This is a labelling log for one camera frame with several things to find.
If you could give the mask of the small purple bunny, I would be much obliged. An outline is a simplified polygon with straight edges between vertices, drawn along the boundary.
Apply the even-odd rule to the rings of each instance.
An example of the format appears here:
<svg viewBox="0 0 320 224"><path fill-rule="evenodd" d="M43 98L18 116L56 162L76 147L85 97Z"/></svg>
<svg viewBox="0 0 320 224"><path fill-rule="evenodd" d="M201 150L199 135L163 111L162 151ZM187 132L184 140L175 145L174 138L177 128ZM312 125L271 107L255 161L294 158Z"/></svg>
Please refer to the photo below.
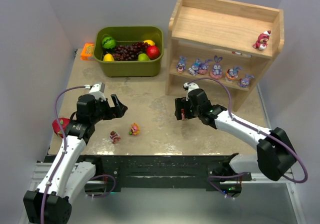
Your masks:
<svg viewBox="0 0 320 224"><path fill-rule="evenodd" d="M246 74L244 78L241 78L238 82L238 85L241 88L246 88L249 86L250 82L252 79L254 79L255 77L251 74Z"/></svg>

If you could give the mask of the pink bear with cake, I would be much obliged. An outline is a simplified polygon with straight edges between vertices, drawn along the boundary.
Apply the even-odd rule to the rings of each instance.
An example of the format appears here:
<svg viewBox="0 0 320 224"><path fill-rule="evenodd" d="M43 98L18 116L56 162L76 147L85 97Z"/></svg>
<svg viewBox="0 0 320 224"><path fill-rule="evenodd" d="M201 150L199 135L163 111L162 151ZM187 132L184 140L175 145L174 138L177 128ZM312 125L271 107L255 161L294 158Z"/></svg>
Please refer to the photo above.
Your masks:
<svg viewBox="0 0 320 224"><path fill-rule="evenodd" d="M254 49L258 49L259 51L263 51L266 49L268 41L270 39L271 36L271 31L264 31L263 33L261 33L256 42L253 44L253 48Z"/></svg>

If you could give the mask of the purple bunny orange cup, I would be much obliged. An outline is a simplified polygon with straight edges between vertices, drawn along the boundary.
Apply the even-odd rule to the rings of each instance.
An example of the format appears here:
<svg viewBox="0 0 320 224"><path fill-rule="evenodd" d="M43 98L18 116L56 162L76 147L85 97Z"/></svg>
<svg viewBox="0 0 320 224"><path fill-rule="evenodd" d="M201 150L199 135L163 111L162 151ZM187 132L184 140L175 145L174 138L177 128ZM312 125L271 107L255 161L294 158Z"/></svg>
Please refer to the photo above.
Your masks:
<svg viewBox="0 0 320 224"><path fill-rule="evenodd" d="M233 68L228 69L225 75L225 80L227 82L233 82L238 77L239 71L241 70L242 67L239 66L234 66Z"/></svg>

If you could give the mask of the purple bunny pink donut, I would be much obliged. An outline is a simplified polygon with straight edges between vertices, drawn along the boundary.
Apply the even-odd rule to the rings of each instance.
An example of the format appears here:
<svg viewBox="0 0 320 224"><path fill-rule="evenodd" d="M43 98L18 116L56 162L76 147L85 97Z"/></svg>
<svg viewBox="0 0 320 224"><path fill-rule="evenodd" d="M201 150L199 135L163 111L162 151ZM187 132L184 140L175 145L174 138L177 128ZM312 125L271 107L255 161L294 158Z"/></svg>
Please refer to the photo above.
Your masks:
<svg viewBox="0 0 320 224"><path fill-rule="evenodd" d="M204 62L202 62L199 65L199 71L198 73L201 75L205 75L208 72L209 69L209 63L212 62L213 59L206 59Z"/></svg>
<svg viewBox="0 0 320 224"><path fill-rule="evenodd" d="M220 79L223 77L223 71L222 71L222 66L220 64L222 57L218 57L217 55L214 56L214 65L209 73L209 75L213 79Z"/></svg>

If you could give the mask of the pink bear yellow flower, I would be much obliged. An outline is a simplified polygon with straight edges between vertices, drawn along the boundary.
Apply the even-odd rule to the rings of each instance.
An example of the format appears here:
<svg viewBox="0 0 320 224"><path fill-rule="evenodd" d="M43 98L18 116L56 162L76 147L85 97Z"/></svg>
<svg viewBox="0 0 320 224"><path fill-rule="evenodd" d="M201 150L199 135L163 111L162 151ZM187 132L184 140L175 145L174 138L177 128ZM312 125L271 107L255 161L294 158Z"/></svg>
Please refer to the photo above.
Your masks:
<svg viewBox="0 0 320 224"><path fill-rule="evenodd" d="M138 135L140 132L140 127L138 126L138 124L133 123L130 127L130 131L129 131L129 135Z"/></svg>

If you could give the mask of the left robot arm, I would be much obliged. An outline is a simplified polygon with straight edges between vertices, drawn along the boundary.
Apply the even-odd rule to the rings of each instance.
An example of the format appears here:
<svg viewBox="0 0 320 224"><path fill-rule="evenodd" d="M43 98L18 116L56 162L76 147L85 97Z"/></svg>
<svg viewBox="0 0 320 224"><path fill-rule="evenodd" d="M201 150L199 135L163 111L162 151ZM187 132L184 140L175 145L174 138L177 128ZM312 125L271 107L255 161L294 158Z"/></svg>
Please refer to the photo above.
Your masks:
<svg viewBox="0 0 320 224"><path fill-rule="evenodd" d="M33 191L23 197L24 207L31 223L67 223L72 202L85 184L96 174L96 165L91 162L75 166L82 151L101 120L112 120L124 116L128 109L117 97L111 95L114 106L110 106L103 93L90 93L78 98L75 119L65 129L66 138L49 171Z"/></svg>

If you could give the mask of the purple bunny strawberry cake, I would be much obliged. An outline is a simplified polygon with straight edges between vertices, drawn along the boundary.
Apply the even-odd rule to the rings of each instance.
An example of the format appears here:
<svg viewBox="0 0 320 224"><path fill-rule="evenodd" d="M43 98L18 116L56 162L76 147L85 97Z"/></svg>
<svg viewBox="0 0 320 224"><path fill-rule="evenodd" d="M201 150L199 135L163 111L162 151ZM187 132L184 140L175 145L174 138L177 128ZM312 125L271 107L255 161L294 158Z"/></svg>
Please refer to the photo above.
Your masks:
<svg viewBox="0 0 320 224"><path fill-rule="evenodd" d="M186 70L186 57L184 56L179 56L179 61L176 66L176 70L178 73L183 73Z"/></svg>

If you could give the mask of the pink bear strawberry donut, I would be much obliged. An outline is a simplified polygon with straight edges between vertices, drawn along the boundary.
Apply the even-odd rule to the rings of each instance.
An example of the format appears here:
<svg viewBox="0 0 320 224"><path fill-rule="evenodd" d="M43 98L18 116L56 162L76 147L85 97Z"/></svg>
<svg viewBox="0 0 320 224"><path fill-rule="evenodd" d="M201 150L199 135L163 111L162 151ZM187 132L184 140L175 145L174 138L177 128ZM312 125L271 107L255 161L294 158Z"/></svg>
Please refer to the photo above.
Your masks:
<svg viewBox="0 0 320 224"><path fill-rule="evenodd" d="M181 111L181 119L183 120L183 119L185 119L186 117L185 117L185 110L184 109L181 109L180 110Z"/></svg>

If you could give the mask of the purple bunny with bottle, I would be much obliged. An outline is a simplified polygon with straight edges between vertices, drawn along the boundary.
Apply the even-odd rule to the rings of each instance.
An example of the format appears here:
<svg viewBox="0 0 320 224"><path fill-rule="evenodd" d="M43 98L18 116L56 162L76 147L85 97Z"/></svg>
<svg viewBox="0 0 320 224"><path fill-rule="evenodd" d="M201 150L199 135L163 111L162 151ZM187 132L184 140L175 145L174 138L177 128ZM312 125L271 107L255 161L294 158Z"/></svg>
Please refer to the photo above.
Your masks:
<svg viewBox="0 0 320 224"><path fill-rule="evenodd" d="M188 72L189 74L191 74L192 76L195 76L198 74L198 71L200 69L200 65L201 65L201 61L199 58L197 58L195 60L195 62L188 68Z"/></svg>

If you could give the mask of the red strawberry bear figure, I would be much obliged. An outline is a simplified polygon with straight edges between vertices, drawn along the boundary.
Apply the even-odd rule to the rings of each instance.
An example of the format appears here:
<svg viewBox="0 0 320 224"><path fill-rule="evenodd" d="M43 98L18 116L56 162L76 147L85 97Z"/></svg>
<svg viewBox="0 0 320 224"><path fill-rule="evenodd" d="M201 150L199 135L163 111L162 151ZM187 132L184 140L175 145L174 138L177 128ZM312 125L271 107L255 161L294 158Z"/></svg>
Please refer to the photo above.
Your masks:
<svg viewBox="0 0 320 224"><path fill-rule="evenodd" d="M111 131L109 134L109 138L112 144L116 144L118 141L121 140L120 135L116 131Z"/></svg>

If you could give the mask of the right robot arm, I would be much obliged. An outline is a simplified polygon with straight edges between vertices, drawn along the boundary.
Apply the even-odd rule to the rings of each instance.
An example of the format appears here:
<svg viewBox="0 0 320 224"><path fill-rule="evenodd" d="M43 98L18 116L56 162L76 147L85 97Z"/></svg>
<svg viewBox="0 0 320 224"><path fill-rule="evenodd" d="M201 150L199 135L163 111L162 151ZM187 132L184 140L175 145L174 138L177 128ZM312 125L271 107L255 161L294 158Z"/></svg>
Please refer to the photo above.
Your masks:
<svg viewBox="0 0 320 224"><path fill-rule="evenodd" d="M298 160L283 129L271 130L241 119L226 107L212 104L201 88L188 87L187 95L176 98L174 104L177 120L197 118L204 125L231 134L256 150L255 157L237 154L230 160L228 165L236 174L260 172L278 181Z"/></svg>

